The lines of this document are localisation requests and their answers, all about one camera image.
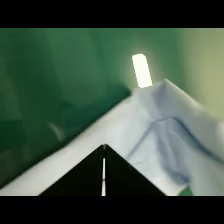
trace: light green area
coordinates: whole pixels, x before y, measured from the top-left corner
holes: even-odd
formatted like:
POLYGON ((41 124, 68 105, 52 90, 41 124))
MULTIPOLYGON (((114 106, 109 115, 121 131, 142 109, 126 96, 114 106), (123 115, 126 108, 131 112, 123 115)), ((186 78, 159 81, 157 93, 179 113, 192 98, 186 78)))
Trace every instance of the light green area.
POLYGON ((0 186, 137 87, 131 56, 223 118, 223 29, 0 29, 0 186))

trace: garment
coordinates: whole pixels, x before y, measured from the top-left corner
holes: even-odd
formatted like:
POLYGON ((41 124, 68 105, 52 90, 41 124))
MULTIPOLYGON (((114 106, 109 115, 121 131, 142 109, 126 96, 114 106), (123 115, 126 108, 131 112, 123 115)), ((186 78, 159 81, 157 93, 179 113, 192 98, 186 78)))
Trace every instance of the garment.
POLYGON ((118 152, 164 193, 224 195, 224 126, 168 80, 136 89, 118 152), (169 182, 175 191, 163 189, 169 182))

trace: white cloth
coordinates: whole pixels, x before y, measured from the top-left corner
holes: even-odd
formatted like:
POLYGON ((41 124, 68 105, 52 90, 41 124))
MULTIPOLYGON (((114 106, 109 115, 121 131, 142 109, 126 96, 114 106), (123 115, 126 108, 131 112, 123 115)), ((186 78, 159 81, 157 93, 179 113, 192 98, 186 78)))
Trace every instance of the white cloth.
POLYGON ((126 125, 117 151, 162 191, 224 195, 223 123, 177 86, 137 89, 126 125))

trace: fabric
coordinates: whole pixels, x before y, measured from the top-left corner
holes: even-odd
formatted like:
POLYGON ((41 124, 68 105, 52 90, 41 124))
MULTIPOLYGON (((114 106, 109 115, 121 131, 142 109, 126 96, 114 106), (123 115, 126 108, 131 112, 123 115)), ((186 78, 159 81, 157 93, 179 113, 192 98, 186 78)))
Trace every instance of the fabric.
POLYGON ((136 89, 131 104, 117 146, 127 161, 168 195, 187 185, 224 195, 223 123, 168 80, 136 89))

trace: black triangular object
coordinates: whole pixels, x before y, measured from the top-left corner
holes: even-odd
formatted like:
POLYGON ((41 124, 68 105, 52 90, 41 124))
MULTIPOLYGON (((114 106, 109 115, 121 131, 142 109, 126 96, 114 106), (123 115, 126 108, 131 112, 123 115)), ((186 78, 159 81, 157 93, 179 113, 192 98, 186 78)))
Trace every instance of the black triangular object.
POLYGON ((100 196, 103 158, 100 146, 40 196, 100 196))
POLYGON ((106 196, 164 196, 109 146, 105 153, 106 196))

